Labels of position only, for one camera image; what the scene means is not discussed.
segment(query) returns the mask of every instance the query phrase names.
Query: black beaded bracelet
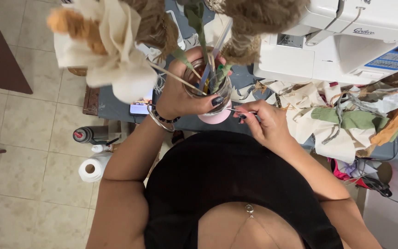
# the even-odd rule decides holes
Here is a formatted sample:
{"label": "black beaded bracelet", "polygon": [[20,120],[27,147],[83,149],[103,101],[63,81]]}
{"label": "black beaded bracelet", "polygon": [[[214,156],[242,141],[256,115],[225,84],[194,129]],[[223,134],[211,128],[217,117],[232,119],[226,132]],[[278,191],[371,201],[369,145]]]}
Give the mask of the black beaded bracelet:
{"label": "black beaded bracelet", "polygon": [[154,108],[154,116],[156,116],[159,119],[159,121],[161,121],[161,122],[166,122],[168,124],[171,124],[171,123],[177,122],[180,119],[180,116],[179,116],[179,117],[177,117],[177,118],[175,118],[173,120],[166,120],[163,117],[159,116],[159,113],[156,110],[156,106],[155,105],[152,106],[152,107]]}

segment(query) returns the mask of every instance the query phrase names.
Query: necklace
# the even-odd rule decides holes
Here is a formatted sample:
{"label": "necklace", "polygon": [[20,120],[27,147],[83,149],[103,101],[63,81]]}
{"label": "necklace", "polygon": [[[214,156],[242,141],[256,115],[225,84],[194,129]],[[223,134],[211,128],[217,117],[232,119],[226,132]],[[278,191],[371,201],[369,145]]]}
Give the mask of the necklace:
{"label": "necklace", "polygon": [[280,249],[280,247],[277,245],[276,241],[273,239],[273,237],[271,237],[270,233],[268,232],[268,230],[262,225],[262,223],[260,223],[256,218],[254,218],[253,216],[253,212],[254,212],[254,207],[251,204],[247,204],[245,206],[245,210],[249,213],[249,217],[244,221],[244,223],[239,227],[239,230],[237,230],[237,233],[233,239],[233,242],[231,243],[231,246],[229,247],[230,249],[233,247],[234,242],[236,241],[237,236],[239,235],[240,230],[242,229],[242,227],[245,225],[245,223],[247,223],[247,221],[249,219],[254,219],[264,230],[265,232],[267,232],[268,236],[273,240],[274,244],[277,246],[277,248]]}

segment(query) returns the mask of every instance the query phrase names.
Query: woman's right hand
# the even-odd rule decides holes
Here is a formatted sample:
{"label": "woman's right hand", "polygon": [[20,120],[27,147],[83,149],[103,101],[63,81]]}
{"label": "woman's right hand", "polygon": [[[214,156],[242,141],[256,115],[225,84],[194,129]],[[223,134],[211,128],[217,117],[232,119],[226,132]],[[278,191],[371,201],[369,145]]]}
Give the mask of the woman's right hand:
{"label": "woman's right hand", "polygon": [[[233,117],[242,118],[253,137],[274,153],[280,154],[287,147],[286,144],[296,143],[288,130],[286,111],[268,104],[265,100],[247,102],[234,108],[240,112],[236,112]],[[260,122],[250,111],[257,112]]]}

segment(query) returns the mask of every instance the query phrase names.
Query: sewing machine brand logo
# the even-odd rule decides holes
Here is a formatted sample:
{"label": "sewing machine brand logo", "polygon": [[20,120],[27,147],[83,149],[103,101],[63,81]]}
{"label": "sewing machine brand logo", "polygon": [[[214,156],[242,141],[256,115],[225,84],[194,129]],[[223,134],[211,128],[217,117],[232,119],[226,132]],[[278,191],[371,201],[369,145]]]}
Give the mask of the sewing machine brand logo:
{"label": "sewing machine brand logo", "polygon": [[374,32],[371,32],[369,30],[363,30],[362,28],[355,29],[353,33],[369,36],[372,36],[374,34]]}

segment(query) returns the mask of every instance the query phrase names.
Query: silver bangle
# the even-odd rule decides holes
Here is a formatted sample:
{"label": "silver bangle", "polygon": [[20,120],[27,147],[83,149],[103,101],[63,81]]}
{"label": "silver bangle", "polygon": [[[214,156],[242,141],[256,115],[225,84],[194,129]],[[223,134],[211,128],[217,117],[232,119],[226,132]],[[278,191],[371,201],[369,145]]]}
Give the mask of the silver bangle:
{"label": "silver bangle", "polygon": [[149,115],[151,116],[151,118],[158,124],[158,126],[160,126],[161,128],[163,128],[165,131],[169,132],[169,133],[174,133],[174,125],[173,123],[165,123],[165,125],[171,126],[170,128],[165,127],[165,125],[156,117],[156,115],[154,114],[154,111],[156,110],[155,108],[156,106],[153,104],[149,104],[147,105],[147,111],[149,113]]}

